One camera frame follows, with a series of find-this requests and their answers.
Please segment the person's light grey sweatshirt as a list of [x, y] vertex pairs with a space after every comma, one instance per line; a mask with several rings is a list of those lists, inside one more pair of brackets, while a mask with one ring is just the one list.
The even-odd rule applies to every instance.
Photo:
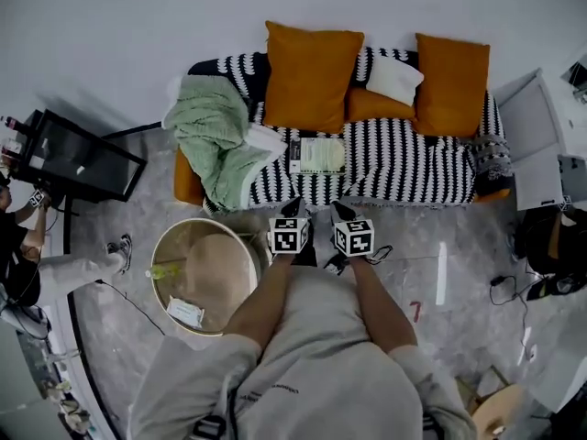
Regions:
[[217, 414], [237, 440], [477, 440], [455, 383], [419, 348], [369, 341], [351, 284], [295, 267], [265, 349], [224, 335], [202, 350], [164, 339], [129, 415], [127, 440], [188, 440]]

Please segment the white side table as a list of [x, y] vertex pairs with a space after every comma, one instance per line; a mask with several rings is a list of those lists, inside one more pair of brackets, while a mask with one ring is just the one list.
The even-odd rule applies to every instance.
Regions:
[[498, 107], [519, 211], [587, 210], [587, 101], [559, 76], [537, 70]]

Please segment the white cushion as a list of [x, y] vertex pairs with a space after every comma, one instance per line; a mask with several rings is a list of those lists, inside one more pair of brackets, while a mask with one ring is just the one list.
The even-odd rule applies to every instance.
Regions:
[[376, 55], [366, 89], [401, 104], [412, 106], [416, 88], [424, 79], [424, 74], [412, 66], [393, 57]]

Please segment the green magazine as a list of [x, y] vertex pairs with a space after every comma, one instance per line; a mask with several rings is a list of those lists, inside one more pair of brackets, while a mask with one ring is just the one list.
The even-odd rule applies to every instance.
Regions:
[[344, 174], [345, 143], [339, 138], [303, 137], [289, 147], [291, 174]]

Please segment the round wooden stool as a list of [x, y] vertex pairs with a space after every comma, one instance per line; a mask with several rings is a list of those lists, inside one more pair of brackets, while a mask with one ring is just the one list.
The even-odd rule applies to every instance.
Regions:
[[501, 387], [481, 396], [466, 380], [456, 377], [460, 397], [477, 429], [477, 440], [500, 440], [519, 411], [524, 388], [510, 383], [495, 366], [490, 371], [500, 380]]

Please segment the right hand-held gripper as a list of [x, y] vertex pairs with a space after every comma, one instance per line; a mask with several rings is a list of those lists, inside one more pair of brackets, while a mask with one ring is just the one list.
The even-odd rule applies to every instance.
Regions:
[[358, 212], [339, 201], [330, 204], [334, 224], [334, 244], [348, 258], [364, 257], [374, 252], [375, 231], [370, 219], [357, 220]]

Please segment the white tissue packet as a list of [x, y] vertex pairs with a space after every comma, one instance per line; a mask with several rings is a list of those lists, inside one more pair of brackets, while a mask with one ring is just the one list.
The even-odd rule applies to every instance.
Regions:
[[182, 299], [171, 297], [166, 308], [167, 314], [180, 323], [194, 329], [201, 329], [205, 310]]

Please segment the green drink bottle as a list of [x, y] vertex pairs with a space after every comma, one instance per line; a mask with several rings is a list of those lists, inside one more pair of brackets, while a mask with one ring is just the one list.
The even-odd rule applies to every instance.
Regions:
[[181, 267], [174, 263], [155, 264], [145, 271], [145, 275], [154, 281], [159, 281], [168, 277], [175, 277], [181, 270]]

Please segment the black backpack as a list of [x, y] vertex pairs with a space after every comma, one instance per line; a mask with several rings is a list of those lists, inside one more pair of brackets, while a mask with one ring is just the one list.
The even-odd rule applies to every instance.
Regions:
[[527, 211], [514, 233], [515, 255], [540, 275], [529, 301], [587, 287], [587, 211], [547, 206]]

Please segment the orange sofa with striped cover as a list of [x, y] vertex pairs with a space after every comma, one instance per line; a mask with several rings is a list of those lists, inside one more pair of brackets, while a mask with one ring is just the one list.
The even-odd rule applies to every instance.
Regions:
[[[355, 62], [352, 88], [365, 88], [376, 55], [393, 57], [418, 68], [417, 52], [364, 47]], [[249, 118], [261, 121], [265, 115], [264, 95], [271, 69], [266, 53], [253, 52], [196, 63], [189, 75], [228, 78], [249, 104]], [[496, 135], [505, 139], [498, 107], [489, 91], [485, 93], [482, 116], [473, 138], [430, 137], [417, 133], [407, 119], [372, 118], [347, 123], [340, 134], [301, 132], [269, 126], [282, 139], [339, 138], [346, 148], [346, 169], [342, 175], [291, 174], [286, 155], [263, 168], [249, 190], [249, 207], [262, 208], [302, 196], [306, 203], [326, 207], [341, 197], [367, 203], [462, 205], [503, 198], [480, 199], [475, 192], [476, 163], [473, 142]]]

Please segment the person's right forearm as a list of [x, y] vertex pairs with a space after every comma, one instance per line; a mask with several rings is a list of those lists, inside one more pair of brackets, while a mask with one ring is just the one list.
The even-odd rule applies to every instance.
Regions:
[[415, 331], [403, 310], [364, 258], [351, 258], [360, 312], [371, 341], [383, 352], [417, 346]]

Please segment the round wooden coffee table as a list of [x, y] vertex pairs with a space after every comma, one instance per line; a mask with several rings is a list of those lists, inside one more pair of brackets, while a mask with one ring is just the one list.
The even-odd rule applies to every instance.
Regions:
[[171, 297], [205, 310], [201, 329], [172, 319], [182, 329], [200, 336], [219, 336], [229, 318], [257, 287], [269, 266], [271, 253], [260, 233], [232, 228], [211, 218], [184, 219], [168, 227], [151, 257], [155, 264], [181, 267], [175, 277], [151, 280], [162, 309]]

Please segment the white long ledge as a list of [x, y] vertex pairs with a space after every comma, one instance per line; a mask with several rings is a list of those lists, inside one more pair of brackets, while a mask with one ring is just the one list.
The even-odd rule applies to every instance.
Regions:
[[49, 317], [51, 350], [61, 357], [60, 375], [71, 384], [72, 395], [90, 414], [94, 440], [124, 440], [119, 434], [100, 391], [85, 354], [73, 295], [70, 294], [43, 307]]

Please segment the dark patterned knit cushion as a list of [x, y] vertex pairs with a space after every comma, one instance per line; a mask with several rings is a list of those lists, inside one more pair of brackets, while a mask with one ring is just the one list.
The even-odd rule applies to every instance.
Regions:
[[475, 192], [480, 199], [495, 195], [507, 195], [513, 184], [514, 174], [510, 150], [503, 137], [486, 135], [473, 142], [476, 163]]

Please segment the large orange cushion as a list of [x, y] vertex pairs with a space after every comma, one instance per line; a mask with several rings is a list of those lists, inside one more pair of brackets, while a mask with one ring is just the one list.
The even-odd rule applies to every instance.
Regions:
[[345, 124], [345, 98], [364, 34], [311, 31], [272, 21], [265, 25], [271, 74], [263, 123], [339, 133]]

